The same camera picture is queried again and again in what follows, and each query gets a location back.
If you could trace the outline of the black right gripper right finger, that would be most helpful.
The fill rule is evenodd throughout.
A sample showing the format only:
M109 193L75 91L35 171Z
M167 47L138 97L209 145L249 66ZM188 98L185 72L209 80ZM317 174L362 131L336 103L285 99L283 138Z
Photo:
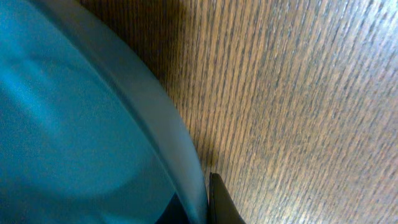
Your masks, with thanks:
M221 178L210 172L208 223L245 224Z

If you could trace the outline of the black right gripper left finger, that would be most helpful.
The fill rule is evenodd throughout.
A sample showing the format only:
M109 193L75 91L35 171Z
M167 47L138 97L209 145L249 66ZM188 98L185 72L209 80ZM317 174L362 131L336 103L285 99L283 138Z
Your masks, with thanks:
M161 214L155 224L190 224L177 194L172 196L163 214Z

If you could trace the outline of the dark blue plate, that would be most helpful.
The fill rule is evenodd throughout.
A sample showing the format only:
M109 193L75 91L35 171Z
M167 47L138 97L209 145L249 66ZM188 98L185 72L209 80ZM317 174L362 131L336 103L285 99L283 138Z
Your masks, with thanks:
M75 1L1 2L1 222L205 223L191 137L145 63Z

